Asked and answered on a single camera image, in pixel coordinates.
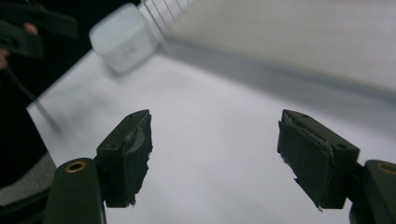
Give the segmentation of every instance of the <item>gray surface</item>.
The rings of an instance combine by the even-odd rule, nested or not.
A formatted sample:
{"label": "gray surface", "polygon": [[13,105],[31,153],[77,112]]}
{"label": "gray surface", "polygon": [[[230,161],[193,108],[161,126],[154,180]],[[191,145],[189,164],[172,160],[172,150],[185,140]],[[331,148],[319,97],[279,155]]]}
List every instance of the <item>gray surface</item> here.
{"label": "gray surface", "polygon": [[171,38],[396,93],[396,2],[198,0]]}
{"label": "gray surface", "polygon": [[21,179],[0,189],[0,204],[8,205],[47,189],[52,183],[55,164],[47,153]]}

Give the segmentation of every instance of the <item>worn gripper pad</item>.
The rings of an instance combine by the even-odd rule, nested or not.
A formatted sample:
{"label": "worn gripper pad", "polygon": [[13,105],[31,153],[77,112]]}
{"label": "worn gripper pad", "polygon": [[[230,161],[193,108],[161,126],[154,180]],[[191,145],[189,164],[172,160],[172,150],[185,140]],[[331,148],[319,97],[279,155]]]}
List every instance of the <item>worn gripper pad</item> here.
{"label": "worn gripper pad", "polygon": [[135,195],[149,169],[152,151],[150,123],[148,110],[128,115],[96,149],[95,160],[104,177],[107,207],[135,204]]}
{"label": "worn gripper pad", "polygon": [[279,130],[277,152],[315,206],[343,208],[343,182],[357,164],[360,150],[299,112],[283,110]]}

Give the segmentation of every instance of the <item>white box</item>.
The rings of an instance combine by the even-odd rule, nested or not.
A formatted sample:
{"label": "white box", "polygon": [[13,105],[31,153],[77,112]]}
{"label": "white box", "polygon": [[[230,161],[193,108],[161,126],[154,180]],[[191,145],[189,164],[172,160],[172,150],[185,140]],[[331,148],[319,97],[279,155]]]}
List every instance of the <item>white box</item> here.
{"label": "white box", "polygon": [[158,40],[141,12],[126,4],[90,30],[93,50],[116,72],[124,72],[147,58]]}

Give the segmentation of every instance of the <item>dark background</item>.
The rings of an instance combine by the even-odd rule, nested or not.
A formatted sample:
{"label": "dark background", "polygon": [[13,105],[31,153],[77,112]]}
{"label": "dark background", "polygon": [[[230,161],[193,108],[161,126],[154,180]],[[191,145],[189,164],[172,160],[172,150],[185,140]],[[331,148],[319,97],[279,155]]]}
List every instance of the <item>dark background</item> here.
{"label": "dark background", "polygon": [[[21,83],[39,96],[88,50],[89,31],[99,20],[132,0],[39,0],[48,10],[74,17],[78,21],[79,41],[52,35],[38,28],[46,58],[8,58],[8,66]],[[0,74],[0,188],[22,177],[46,152],[26,106],[31,100]]]}

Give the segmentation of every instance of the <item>screw hole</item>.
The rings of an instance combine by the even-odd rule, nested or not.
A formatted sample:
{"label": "screw hole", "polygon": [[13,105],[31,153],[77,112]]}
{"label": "screw hole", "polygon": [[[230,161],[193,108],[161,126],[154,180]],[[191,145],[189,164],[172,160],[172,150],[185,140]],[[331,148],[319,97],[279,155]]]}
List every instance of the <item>screw hole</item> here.
{"label": "screw hole", "polygon": [[85,163],[84,161],[76,161],[66,166],[64,170],[69,174],[73,174],[82,171],[83,169],[85,169],[86,166],[87,163]]}
{"label": "screw hole", "polygon": [[378,168],[388,174],[396,175],[396,165],[385,162],[379,162]]}

